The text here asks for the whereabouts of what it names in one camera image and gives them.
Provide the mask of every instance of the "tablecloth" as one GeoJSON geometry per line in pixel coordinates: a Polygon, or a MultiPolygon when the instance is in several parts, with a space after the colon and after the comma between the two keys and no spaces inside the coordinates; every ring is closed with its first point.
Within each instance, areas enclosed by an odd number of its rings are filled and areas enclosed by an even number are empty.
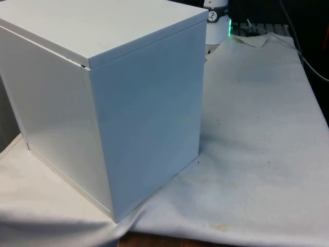
{"type": "Polygon", "coordinates": [[[126,231],[329,246],[329,131],[294,49],[207,55],[199,157],[115,224],[26,149],[0,154],[0,246],[96,246],[126,231]]]}

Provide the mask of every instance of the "box lid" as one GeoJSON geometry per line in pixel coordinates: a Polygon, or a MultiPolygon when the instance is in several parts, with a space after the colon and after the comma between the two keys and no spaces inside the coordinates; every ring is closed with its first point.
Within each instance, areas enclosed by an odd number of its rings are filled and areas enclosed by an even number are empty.
{"type": "Polygon", "coordinates": [[[93,68],[207,19],[167,0],[4,0],[0,26],[93,68]]]}

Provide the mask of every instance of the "white cylindrical device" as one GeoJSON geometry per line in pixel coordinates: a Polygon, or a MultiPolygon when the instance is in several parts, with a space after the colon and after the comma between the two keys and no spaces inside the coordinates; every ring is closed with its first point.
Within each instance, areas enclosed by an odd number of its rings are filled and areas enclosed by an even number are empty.
{"type": "Polygon", "coordinates": [[[218,45],[229,33],[228,0],[205,0],[204,8],[209,10],[206,44],[218,45]]]}

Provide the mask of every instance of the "white box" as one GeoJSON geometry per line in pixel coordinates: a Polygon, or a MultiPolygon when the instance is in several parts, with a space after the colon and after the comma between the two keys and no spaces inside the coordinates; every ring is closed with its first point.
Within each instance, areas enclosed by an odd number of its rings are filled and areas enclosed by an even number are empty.
{"type": "Polygon", "coordinates": [[[115,221],[198,156],[207,17],[165,0],[0,2],[28,148],[115,221]]]}

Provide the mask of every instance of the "brown spot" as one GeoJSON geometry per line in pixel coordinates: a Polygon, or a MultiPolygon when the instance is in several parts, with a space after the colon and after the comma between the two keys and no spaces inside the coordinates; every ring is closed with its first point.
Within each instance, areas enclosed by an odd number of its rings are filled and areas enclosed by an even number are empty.
{"type": "Polygon", "coordinates": [[[209,224],[209,226],[220,232],[228,232],[228,226],[225,224],[209,224]]]}

